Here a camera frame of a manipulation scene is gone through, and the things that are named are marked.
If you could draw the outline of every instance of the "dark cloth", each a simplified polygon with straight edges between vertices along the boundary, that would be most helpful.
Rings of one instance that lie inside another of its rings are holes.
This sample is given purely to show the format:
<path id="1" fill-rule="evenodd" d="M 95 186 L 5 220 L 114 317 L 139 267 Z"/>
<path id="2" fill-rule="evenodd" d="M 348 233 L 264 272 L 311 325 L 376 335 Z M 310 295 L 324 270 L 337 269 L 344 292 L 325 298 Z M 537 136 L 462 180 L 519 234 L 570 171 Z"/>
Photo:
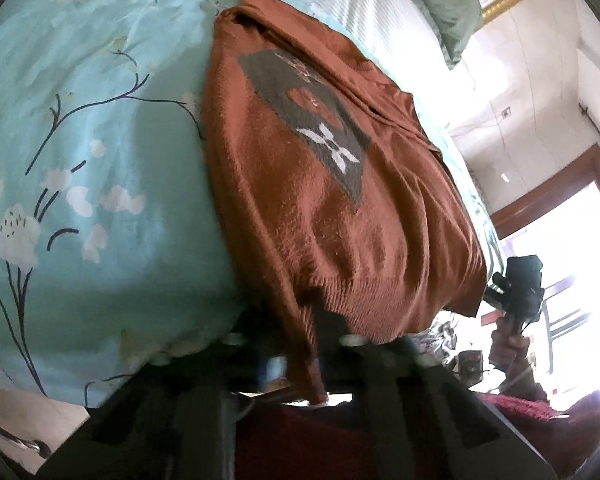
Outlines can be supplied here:
<path id="1" fill-rule="evenodd" d="M 317 298 L 388 342 L 443 307 L 474 316 L 486 266 L 413 98 L 351 41 L 277 0 L 216 21 L 206 157 L 235 267 L 286 333 L 288 377 L 312 401 Z"/>
<path id="2" fill-rule="evenodd" d="M 566 478 L 600 442 L 600 392 L 560 412 L 546 402 L 505 396 L 482 396 Z M 416 409 L 411 415 L 418 416 Z M 417 421 L 418 439 L 426 440 L 426 419 Z M 307 410 L 291 406 L 259 406 L 237 428 L 237 480 L 373 480 L 372 443 L 364 412 L 355 403 Z M 417 478 L 448 478 L 436 473 L 441 462 L 430 444 L 416 450 Z"/>

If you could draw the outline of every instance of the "light blue floral fabric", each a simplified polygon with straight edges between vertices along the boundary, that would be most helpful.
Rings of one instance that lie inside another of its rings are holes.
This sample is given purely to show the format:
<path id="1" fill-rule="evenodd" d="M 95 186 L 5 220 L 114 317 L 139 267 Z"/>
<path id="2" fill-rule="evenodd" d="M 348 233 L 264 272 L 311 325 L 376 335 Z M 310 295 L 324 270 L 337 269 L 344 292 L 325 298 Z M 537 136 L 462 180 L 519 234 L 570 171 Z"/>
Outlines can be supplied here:
<path id="1" fill-rule="evenodd" d="M 200 114 L 214 19 L 238 1 L 1 7 L 0 387 L 97 406 L 245 309 Z M 284 1 L 351 38 L 308 0 Z M 491 240 L 458 150 L 421 119 Z"/>

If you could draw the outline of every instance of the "folded brown cloth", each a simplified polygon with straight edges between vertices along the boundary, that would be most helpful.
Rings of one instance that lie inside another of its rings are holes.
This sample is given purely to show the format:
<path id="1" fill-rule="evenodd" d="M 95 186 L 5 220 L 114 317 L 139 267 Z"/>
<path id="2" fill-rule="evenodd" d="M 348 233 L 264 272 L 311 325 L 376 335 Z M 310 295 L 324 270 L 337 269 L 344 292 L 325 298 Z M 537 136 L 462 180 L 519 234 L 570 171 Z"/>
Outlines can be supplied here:
<path id="1" fill-rule="evenodd" d="M 204 114 L 235 267 L 282 320 L 288 377 L 311 400 L 316 294 L 375 342 L 443 307 L 475 315 L 486 266 L 440 151 L 412 96 L 343 35 L 241 0 L 216 20 Z"/>

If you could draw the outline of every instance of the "white sheet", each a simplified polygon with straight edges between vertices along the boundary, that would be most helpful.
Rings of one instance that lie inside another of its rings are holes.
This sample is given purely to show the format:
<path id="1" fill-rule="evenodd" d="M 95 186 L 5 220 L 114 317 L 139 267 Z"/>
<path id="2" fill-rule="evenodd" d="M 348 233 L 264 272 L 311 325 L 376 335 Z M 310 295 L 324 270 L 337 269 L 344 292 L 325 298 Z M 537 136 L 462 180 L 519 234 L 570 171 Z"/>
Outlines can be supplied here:
<path id="1" fill-rule="evenodd" d="M 438 126 L 449 122 L 452 83 L 435 34 L 411 0 L 310 0 L 336 18 Z"/>

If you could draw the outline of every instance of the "window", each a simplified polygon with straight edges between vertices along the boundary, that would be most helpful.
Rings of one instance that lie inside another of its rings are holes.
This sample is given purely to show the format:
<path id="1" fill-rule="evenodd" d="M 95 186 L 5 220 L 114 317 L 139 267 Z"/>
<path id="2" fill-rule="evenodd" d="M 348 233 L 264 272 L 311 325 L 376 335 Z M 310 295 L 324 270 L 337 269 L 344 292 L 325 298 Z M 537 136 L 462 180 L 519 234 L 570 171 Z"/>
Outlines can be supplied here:
<path id="1" fill-rule="evenodd" d="M 493 220 L 507 256 L 537 254 L 544 265 L 541 320 L 525 332 L 537 380 L 564 404 L 599 388 L 600 148 Z"/>

